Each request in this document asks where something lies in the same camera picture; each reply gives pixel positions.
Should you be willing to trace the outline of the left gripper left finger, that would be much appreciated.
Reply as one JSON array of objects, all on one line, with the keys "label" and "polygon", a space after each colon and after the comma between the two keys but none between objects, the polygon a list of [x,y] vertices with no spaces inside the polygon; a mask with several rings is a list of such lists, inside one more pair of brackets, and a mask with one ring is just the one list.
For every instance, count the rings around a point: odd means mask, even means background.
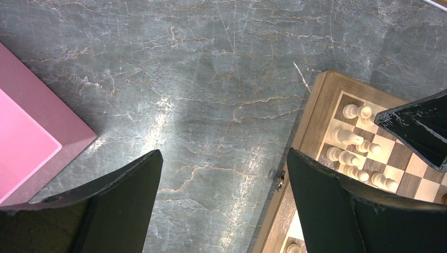
[{"label": "left gripper left finger", "polygon": [[141,252],[162,165],[152,150],[71,190],[1,207],[1,252]]}]

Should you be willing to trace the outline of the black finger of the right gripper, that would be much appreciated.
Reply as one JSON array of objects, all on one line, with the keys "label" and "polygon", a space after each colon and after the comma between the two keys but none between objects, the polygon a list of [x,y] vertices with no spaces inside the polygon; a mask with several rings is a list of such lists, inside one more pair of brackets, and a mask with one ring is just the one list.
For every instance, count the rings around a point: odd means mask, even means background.
[{"label": "black finger of the right gripper", "polygon": [[446,90],[379,112],[374,123],[430,167],[446,173]]}]

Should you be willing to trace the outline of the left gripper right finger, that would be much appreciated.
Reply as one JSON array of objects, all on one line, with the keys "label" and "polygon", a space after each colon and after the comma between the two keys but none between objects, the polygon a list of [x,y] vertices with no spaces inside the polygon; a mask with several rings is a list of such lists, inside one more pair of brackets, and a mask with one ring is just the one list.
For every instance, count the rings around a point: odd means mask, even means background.
[{"label": "left gripper right finger", "polygon": [[290,149],[287,166],[308,252],[446,252],[446,206],[398,196]]}]

